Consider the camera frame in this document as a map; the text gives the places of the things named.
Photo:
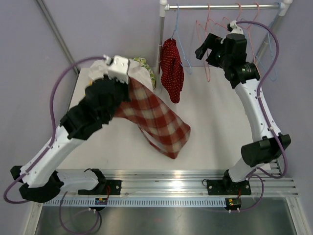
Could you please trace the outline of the red polka dot skirt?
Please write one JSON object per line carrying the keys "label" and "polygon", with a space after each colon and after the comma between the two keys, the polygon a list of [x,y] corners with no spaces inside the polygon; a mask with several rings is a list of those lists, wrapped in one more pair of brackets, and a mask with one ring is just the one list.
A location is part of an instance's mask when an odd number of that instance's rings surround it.
{"label": "red polka dot skirt", "polygon": [[162,71],[161,83],[168,92],[170,100],[177,104],[180,102],[180,93],[184,83],[184,71],[177,42],[167,39],[161,48],[160,67]]}

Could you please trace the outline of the pink wire hanger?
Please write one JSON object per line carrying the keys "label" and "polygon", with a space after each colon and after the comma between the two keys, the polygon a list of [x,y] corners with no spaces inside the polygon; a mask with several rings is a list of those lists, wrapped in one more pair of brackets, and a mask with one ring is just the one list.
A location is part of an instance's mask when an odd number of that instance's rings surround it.
{"label": "pink wire hanger", "polygon": [[[259,16],[259,13],[260,13],[260,5],[259,3],[255,2],[254,3],[257,7],[257,13],[255,14],[254,18],[253,18],[253,21],[255,21],[258,16]],[[253,42],[252,42],[252,38],[251,38],[251,27],[252,27],[252,24],[249,24],[249,26],[246,28],[247,30],[247,35],[248,35],[248,38],[249,38],[249,42],[250,42],[250,48],[251,48],[251,53],[252,53],[252,62],[254,63],[255,62],[255,52],[254,52],[254,48],[253,48]]]}

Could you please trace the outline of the beige red plaid skirt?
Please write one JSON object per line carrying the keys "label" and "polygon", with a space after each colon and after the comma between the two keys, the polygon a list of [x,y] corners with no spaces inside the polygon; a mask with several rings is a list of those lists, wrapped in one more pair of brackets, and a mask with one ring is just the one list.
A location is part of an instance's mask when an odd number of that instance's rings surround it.
{"label": "beige red plaid skirt", "polygon": [[191,127],[161,98],[132,77],[129,89],[131,101],[122,102],[114,117],[136,124],[154,149],[176,159],[189,140]]}

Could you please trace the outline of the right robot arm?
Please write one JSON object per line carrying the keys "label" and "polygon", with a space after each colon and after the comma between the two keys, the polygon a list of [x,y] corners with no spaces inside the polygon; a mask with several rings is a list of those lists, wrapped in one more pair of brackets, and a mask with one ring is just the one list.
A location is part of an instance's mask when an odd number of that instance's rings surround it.
{"label": "right robot arm", "polygon": [[253,140],[241,147],[241,158],[225,171],[222,179],[207,180],[210,195],[250,195],[247,176],[258,167],[278,159],[291,143],[290,136],[282,134],[270,114],[259,88],[260,75],[256,65],[246,61],[246,46],[243,34],[230,33],[221,38],[210,33],[195,51],[196,58],[202,59],[210,50],[207,63],[223,69],[225,78],[242,102]]}

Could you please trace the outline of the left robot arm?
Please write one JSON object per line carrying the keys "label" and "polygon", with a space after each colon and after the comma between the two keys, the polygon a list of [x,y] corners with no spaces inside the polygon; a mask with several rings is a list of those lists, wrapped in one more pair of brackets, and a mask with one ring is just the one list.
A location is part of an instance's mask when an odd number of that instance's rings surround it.
{"label": "left robot arm", "polygon": [[61,118],[53,143],[43,147],[30,163],[11,168],[13,178],[22,183],[19,188],[22,199],[45,203],[63,191],[102,194],[107,180],[101,170],[91,168],[72,174],[57,171],[57,167],[93,133],[109,124],[121,103],[128,101],[128,84],[107,75],[86,87],[85,96]]}

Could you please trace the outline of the blue hanger with plaid skirt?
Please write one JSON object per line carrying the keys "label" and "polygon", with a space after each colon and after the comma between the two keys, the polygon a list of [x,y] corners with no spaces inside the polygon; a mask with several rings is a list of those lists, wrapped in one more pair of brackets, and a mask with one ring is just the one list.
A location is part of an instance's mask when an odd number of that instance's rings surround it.
{"label": "blue hanger with plaid skirt", "polygon": [[176,9],[177,14],[176,14],[175,29],[173,31],[171,39],[174,38],[174,35],[177,36],[177,41],[178,41],[179,47],[180,47],[181,52],[182,52],[182,59],[186,63],[186,66],[185,66],[184,63],[181,62],[181,65],[182,65],[183,69],[189,75],[191,75],[192,74],[192,67],[191,67],[190,61],[186,58],[185,51],[184,51],[183,45],[181,43],[180,35],[179,35],[179,4],[178,3],[176,4],[176,7],[177,7],[177,9]]}

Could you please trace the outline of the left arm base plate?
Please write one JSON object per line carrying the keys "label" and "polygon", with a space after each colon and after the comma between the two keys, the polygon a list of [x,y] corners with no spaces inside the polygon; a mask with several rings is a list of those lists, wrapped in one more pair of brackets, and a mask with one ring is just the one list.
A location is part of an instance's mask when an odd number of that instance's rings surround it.
{"label": "left arm base plate", "polygon": [[106,180],[105,183],[99,183],[91,190],[78,190],[79,195],[120,195],[122,181],[121,180]]}

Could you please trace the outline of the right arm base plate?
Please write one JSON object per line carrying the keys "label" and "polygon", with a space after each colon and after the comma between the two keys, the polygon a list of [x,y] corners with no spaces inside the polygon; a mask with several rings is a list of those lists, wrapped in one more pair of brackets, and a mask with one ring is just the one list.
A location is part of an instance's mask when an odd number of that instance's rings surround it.
{"label": "right arm base plate", "polygon": [[208,195],[251,195],[251,188],[248,181],[238,183],[231,182],[225,186],[222,180],[206,180]]}

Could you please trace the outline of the pink hanger with plaid skirt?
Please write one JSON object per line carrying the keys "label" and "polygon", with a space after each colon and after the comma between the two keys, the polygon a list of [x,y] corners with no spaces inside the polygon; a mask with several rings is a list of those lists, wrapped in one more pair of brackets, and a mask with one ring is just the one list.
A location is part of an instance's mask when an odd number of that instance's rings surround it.
{"label": "pink hanger with plaid skirt", "polygon": [[[210,4],[207,4],[207,17],[206,17],[206,21],[202,22],[200,20],[196,20],[196,33],[198,36],[198,41],[200,43],[200,45],[202,45],[205,41],[205,39],[207,38],[209,33],[217,33],[217,32],[221,32],[222,28],[224,28],[224,26],[222,24],[220,24],[219,22],[216,22],[215,20],[213,20],[210,17]],[[204,72],[205,72],[205,76],[207,79],[207,82],[211,81],[211,71],[210,71],[210,66],[207,64],[206,62],[206,58],[208,57],[208,51],[206,51],[204,53],[204,56],[201,59],[201,62],[203,64],[203,68],[204,68]]]}

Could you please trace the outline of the white pleated skirt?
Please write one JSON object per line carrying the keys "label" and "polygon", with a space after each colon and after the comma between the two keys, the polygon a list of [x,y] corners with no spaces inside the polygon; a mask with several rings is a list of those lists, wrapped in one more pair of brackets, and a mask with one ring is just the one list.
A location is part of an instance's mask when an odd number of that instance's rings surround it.
{"label": "white pleated skirt", "polygon": [[[98,78],[104,78],[104,75],[108,74],[108,65],[103,60],[95,61],[89,69],[89,79],[93,81]],[[138,82],[146,86],[150,91],[153,91],[153,85],[150,73],[144,67],[142,67],[138,61],[130,59],[130,67],[128,75]]]}

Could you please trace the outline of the blue wire hanger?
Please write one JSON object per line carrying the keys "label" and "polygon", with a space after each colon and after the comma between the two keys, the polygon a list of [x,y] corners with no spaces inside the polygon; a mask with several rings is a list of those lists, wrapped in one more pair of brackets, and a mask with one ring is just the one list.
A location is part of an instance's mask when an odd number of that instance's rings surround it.
{"label": "blue wire hanger", "polygon": [[[281,1],[275,1],[274,4],[278,7],[278,9],[275,13],[275,16],[273,16],[273,19],[268,23],[268,27],[275,34],[282,20],[282,16],[280,15],[282,11],[282,3]],[[268,71],[272,62],[274,61],[275,56],[276,46],[274,38],[267,30],[265,30],[264,38],[255,54],[254,59],[258,68],[261,69],[261,75],[265,75],[265,73]]]}

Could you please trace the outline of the lemon print skirt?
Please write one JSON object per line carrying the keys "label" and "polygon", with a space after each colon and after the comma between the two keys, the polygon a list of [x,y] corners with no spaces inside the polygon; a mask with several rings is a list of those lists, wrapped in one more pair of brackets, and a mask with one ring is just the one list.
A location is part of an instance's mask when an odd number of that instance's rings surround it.
{"label": "lemon print skirt", "polygon": [[130,62],[129,75],[153,91],[156,88],[155,73],[147,60],[143,57],[134,57]]}

